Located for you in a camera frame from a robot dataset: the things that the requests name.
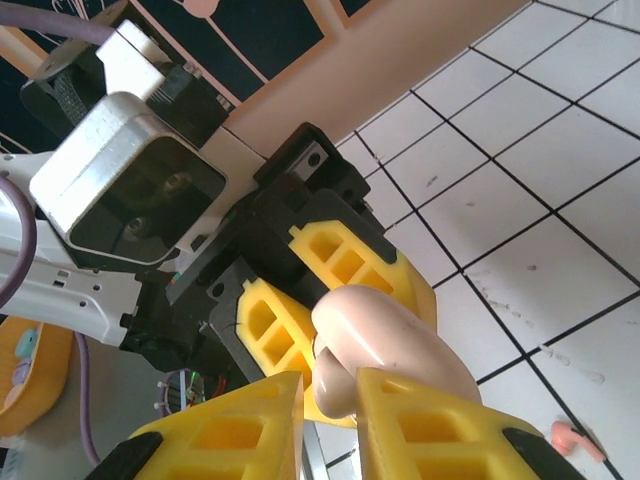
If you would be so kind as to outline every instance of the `floor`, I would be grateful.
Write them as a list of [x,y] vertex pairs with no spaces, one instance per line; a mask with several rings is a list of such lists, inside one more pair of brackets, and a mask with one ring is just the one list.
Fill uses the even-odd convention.
[[[640,467],[639,32],[636,0],[536,1],[339,145],[484,403],[588,432],[593,480]],[[318,431],[361,478],[355,432]]]

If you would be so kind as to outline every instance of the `white tiled floor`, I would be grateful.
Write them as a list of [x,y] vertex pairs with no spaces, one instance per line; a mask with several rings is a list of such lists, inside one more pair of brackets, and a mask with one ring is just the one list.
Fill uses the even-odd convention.
[[[636,0],[533,3],[340,147],[485,404],[576,422],[610,459],[574,452],[589,480],[640,470],[634,30]],[[355,432],[319,433],[331,479],[361,478]]]

